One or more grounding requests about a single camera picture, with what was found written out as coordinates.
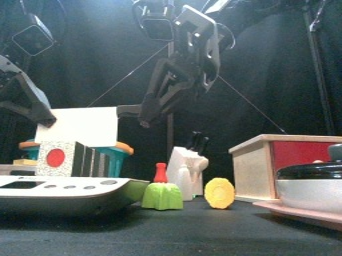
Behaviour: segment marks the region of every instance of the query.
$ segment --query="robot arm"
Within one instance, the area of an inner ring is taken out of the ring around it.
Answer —
[[[51,127],[57,118],[50,111],[50,102],[45,92],[35,86],[19,67],[2,55],[0,84],[0,108]]]
[[[173,22],[174,53],[158,61],[141,105],[119,106],[118,116],[135,116],[149,128],[184,102],[208,92],[220,73],[216,21],[190,6]]]

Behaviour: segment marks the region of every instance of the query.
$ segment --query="red box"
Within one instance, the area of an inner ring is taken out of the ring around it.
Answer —
[[[342,137],[262,134],[233,147],[237,199],[253,202],[278,198],[277,170],[329,161],[328,147],[337,143]]]

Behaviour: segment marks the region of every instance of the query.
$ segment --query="red circle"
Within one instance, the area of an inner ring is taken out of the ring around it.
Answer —
[[[66,154],[63,150],[59,148],[53,149],[47,155],[47,164],[51,167],[59,167],[63,164],[65,159],[66,159]]]

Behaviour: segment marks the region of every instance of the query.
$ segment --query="black table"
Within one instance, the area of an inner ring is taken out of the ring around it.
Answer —
[[[134,204],[99,219],[2,217],[0,255],[342,255],[341,232],[204,198],[184,210]]]

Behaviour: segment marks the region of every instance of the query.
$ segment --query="black backdrop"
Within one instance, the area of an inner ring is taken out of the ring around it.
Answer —
[[[3,8],[11,9],[2,19],[3,35],[11,34],[9,19],[21,15],[18,2],[2,2]],[[178,3],[201,9],[205,2]],[[133,1],[62,1],[69,18],[63,38],[59,36],[66,26],[57,1],[31,1],[30,7],[38,8],[38,3],[41,18],[63,42],[39,56],[25,57],[22,65],[29,67],[29,75],[46,92],[53,108],[141,103],[155,62],[167,56],[167,47],[138,30],[131,15]],[[330,1],[317,32],[334,135],[342,131],[341,13],[341,0]],[[2,163],[7,163],[21,156],[18,142],[35,135],[35,125],[7,113],[2,112],[2,116]],[[210,137],[205,152],[210,160],[206,181],[218,176],[234,181],[229,148],[254,136],[284,133],[282,129],[288,134],[329,134],[302,9],[276,13],[244,30],[236,47],[222,54],[221,77],[212,90],[175,113],[174,120],[175,146],[186,145],[193,130]],[[165,122],[145,129],[135,119],[121,119],[119,140],[135,149],[134,156],[125,161],[122,176],[153,179],[155,163],[167,161],[166,133]]]

